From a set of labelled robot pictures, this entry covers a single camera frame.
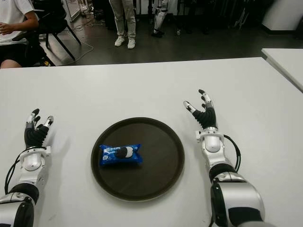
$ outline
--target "chair leg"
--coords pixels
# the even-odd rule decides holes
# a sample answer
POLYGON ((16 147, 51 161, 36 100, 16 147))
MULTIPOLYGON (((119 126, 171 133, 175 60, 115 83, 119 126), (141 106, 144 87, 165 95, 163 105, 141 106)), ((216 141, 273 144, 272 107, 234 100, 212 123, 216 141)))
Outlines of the chair leg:
POLYGON ((44 58, 45 58, 45 60, 47 60, 48 61, 48 63, 50 63, 51 64, 51 66, 56 66, 53 62, 52 62, 52 60, 50 60, 49 59, 49 57, 48 56, 44 56, 44 58))
POLYGON ((45 45, 46 45, 46 48, 49 49, 49 47, 48 47, 48 33, 46 33, 45 45))
POLYGON ((82 43, 78 39, 78 37, 75 35, 75 33, 72 31, 72 29, 67 25, 68 30, 71 32, 72 36, 77 40, 77 42, 81 45, 82 43))
POLYGON ((55 33, 53 33, 53 36, 61 44, 61 46, 65 49, 65 51, 70 55, 70 57, 73 58, 74 60, 76 60, 74 55, 72 55, 72 53, 66 48, 66 46, 62 43, 62 41, 58 38, 58 36, 55 33))

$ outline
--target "white table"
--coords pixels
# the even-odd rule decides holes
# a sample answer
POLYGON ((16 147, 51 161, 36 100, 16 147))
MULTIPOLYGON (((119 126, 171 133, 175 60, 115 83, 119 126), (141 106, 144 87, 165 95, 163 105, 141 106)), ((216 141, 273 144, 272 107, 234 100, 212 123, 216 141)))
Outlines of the white table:
POLYGON ((267 62, 303 92, 303 49, 262 49, 267 62))
POLYGON ((198 88, 214 100, 221 132, 241 149, 240 174, 261 193, 266 221, 301 226, 303 96, 262 58, 0 70, 0 188, 24 148, 25 120, 39 107, 42 119, 53 114, 55 121, 36 227, 208 226, 210 182, 194 133, 200 127, 182 103, 199 107, 198 88), (107 127, 141 116, 177 133, 185 169, 169 193, 130 203, 99 187, 90 155, 107 127))

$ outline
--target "oreo package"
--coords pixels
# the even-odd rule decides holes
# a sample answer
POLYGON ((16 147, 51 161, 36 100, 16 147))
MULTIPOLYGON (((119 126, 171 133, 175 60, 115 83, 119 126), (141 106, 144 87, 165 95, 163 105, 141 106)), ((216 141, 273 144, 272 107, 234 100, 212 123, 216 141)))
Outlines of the oreo package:
POLYGON ((141 144, 127 145, 120 147, 111 147, 107 145, 100 145, 102 149, 102 157, 100 159, 100 166, 106 166, 115 163, 142 163, 142 158, 138 154, 141 144))

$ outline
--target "person's arm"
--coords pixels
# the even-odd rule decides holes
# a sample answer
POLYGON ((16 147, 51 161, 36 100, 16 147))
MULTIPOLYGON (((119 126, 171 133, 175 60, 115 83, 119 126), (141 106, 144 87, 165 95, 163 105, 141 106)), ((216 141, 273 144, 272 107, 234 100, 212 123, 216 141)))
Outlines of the person's arm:
POLYGON ((36 14, 34 11, 30 11, 25 14, 25 17, 27 18, 26 21, 22 23, 16 23, 16 24, 5 24, 0 22, 0 34, 7 35, 11 34, 14 31, 28 31, 28 30, 34 30, 39 26, 36 14))

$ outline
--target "round tray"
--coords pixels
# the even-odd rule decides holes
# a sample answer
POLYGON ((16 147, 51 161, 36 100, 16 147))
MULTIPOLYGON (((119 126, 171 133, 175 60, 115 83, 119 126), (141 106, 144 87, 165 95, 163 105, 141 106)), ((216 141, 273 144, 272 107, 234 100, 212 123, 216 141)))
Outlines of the round tray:
POLYGON ((184 150, 176 133, 166 124, 151 118, 130 118, 106 129, 91 153, 91 168, 96 181, 111 195, 127 201, 145 201, 167 192, 178 180, 184 166, 184 150), (99 166, 102 150, 141 144, 140 165, 99 166))

